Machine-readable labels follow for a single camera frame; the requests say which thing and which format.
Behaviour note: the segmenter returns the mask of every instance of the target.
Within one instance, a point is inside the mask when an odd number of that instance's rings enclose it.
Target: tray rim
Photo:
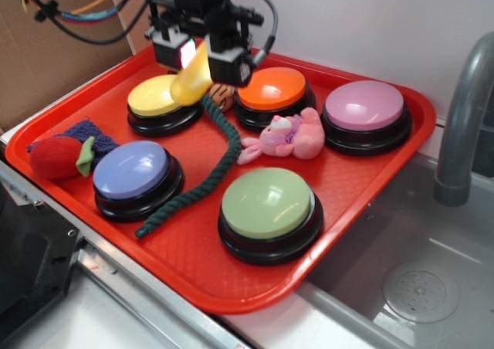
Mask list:
[[[133,69],[139,69],[147,65],[150,61],[154,60],[154,53],[152,46],[146,48],[135,56],[130,57],[121,64],[115,66],[109,72],[102,74],[93,81],[89,82],[85,87],[79,88],[75,92],[71,93],[67,98],[61,99],[59,103],[51,106],[47,110],[43,111],[39,116],[34,117],[27,124],[21,127],[8,142],[5,149],[5,156],[7,161],[11,166],[20,171],[24,176],[30,179],[32,182],[37,184],[43,191],[54,197],[55,200],[66,207],[70,212],[80,217],[80,212],[83,212],[83,206],[75,201],[70,196],[69,201],[62,202],[59,200],[60,195],[64,195],[65,192],[49,180],[35,177],[30,174],[29,163],[25,160],[23,156],[26,155],[25,147],[32,142],[27,140],[27,136],[38,137],[44,134],[50,126],[50,114],[53,111],[57,111],[58,114],[62,114],[69,117],[73,111],[76,110],[78,106],[85,105],[82,102],[81,95],[86,97],[90,103],[92,99],[91,96],[98,97],[102,93],[111,90],[113,87],[112,80],[114,81],[117,76],[120,78],[125,78],[133,74]],[[265,61],[266,64],[275,63],[276,65],[284,65],[288,67],[293,67],[302,70],[305,73],[321,74],[321,75],[331,75],[335,76],[341,80],[357,81],[357,80],[375,80],[369,77],[357,75],[354,73],[348,73],[345,71],[340,71],[338,69],[332,69],[327,66],[321,66],[314,63],[309,63],[306,61],[300,61],[297,59],[289,58],[286,56],[281,56],[271,53]],[[410,136],[407,143],[400,148],[398,154],[396,154],[388,164],[385,169],[380,172],[374,180],[357,196],[354,202],[350,205],[348,210],[346,210],[336,221],[331,225],[331,227],[325,231],[324,234],[315,242],[315,244],[310,248],[310,250],[301,258],[297,260],[293,268],[290,270],[284,279],[279,281],[278,285],[270,290],[265,291],[256,296],[247,297],[245,299],[223,299],[216,296],[211,296],[204,291],[197,291],[192,288],[190,284],[182,283],[176,284],[176,281],[163,281],[163,283],[176,289],[183,297],[193,303],[196,307],[206,310],[210,313],[220,313],[220,314],[237,314],[237,313],[248,313],[254,310],[267,307],[273,303],[280,301],[288,293],[291,293],[303,280],[303,278],[308,274],[308,272],[324,257],[326,252],[336,243],[336,241],[343,235],[346,229],[351,225],[351,223],[361,214],[365,209],[367,204],[375,198],[379,192],[389,183],[389,181],[401,170],[401,168],[410,160],[410,158],[418,151],[419,147],[427,140],[432,134],[436,125],[436,112],[435,108],[432,106],[431,102],[415,90],[409,89],[404,86],[398,86],[396,84],[391,84],[396,86],[405,96],[410,97],[414,103],[412,105],[412,116],[414,123],[417,124],[417,130]],[[97,221],[98,218],[93,214],[85,214],[86,218],[82,219],[85,223],[91,223]],[[111,232],[108,235],[109,241],[116,247],[115,234],[117,232]],[[139,249],[138,247],[133,247],[130,250],[122,250],[132,259],[136,261],[142,260],[142,258],[149,259],[147,253],[144,249]],[[156,263],[151,257],[148,260],[149,266]],[[149,266],[144,266],[151,273],[152,270]]]

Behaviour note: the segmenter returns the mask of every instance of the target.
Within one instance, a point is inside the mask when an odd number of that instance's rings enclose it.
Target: red tray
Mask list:
[[[287,66],[302,72],[316,94],[318,111],[331,90],[366,79],[277,55],[270,55],[263,63],[263,67],[270,66]],[[91,177],[81,175],[58,182],[40,178],[29,167],[26,147],[86,118],[119,144],[143,140],[127,124],[127,95],[142,81],[166,72],[154,61],[153,49],[145,49],[28,122],[10,140],[6,157],[12,166],[99,234],[196,307],[211,313],[258,310],[293,291],[435,127],[431,103],[413,90],[396,86],[413,118],[411,136],[402,147],[371,158],[338,154],[325,147],[311,161],[263,156],[251,164],[236,165],[207,198],[180,210],[151,235],[137,239],[134,231],[144,222],[120,224],[103,218],[94,203]],[[236,125],[232,111],[226,116]],[[241,137],[258,136],[242,128],[239,133]],[[201,183],[228,147],[228,141],[207,114],[181,133],[153,141],[180,161],[185,190]],[[323,204],[324,233],[298,260],[281,266],[250,266],[234,259],[222,245],[217,232],[218,214],[223,193],[233,180],[267,166],[295,171],[309,183]]]

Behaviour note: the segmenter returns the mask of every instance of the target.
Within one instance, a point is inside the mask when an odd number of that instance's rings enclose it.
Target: green rope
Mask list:
[[[222,159],[211,172],[211,174],[196,188],[173,197],[170,201],[161,206],[153,215],[151,215],[144,225],[140,227],[135,235],[142,239],[160,227],[175,212],[186,208],[189,205],[201,200],[215,190],[221,183],[228,171],[236,163],[237,158],[242,150],[240,135],[233,125],[226,120],[225,115],[219,110],[209,96],[201,99],[201,105],[204,107],[209,117],[216,123],[228,138],[228,150]]]

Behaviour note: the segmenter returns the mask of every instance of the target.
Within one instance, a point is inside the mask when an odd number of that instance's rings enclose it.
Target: sink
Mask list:
[[[469,202],[449,208],[433,199],[435,169],[416,154],[299,294],[345,310],[386,341],[378,347],[491,348],[494,181],[474,174]]]

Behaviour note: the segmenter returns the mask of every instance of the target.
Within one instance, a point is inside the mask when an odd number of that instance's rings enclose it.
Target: white wall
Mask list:
[[[260,0],[232,0],[265,15],[253,29],[261,46],[272,20]],[[494,31],[494,0],[273,0],[273,52],[407,86],[447,117],[466,56]]]

